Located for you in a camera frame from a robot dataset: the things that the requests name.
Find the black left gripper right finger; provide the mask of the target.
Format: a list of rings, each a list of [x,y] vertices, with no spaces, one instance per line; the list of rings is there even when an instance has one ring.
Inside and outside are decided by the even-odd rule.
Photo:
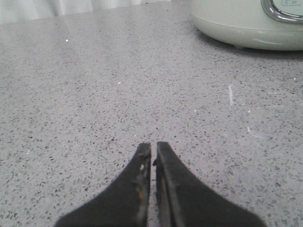
[[[156,187],[162,227],[263,227],[254,213],[223,198],[202,183],[169,143],[157,143]]]

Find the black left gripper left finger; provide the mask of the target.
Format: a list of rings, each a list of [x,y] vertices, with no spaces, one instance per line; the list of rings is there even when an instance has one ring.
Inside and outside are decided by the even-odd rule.
[[[147,226],[151,145],[141,143],[121,174],[97,197],[61,217],[57,227]]]

